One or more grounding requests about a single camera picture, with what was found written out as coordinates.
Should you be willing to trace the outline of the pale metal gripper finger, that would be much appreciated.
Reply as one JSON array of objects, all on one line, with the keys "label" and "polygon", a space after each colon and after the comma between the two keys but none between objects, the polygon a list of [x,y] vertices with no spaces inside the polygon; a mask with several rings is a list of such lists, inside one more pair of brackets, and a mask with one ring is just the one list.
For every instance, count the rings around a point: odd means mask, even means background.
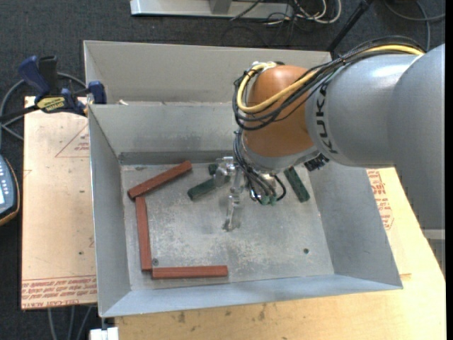
[{"label": "pale metal gripper finger", "polygon": [[233,226],[241,225],[243,211],[242,192],[237,191],[233,194]]},{"label": "pale metal gripper finger", "polygon": [[222,229],[224,231],[232,231],[235,228],[235,219],[234,214],[236,210],[236,198],[233,195],[230,195],[228,198],[228,205],[226,208],[226,219],[224,221]]}]

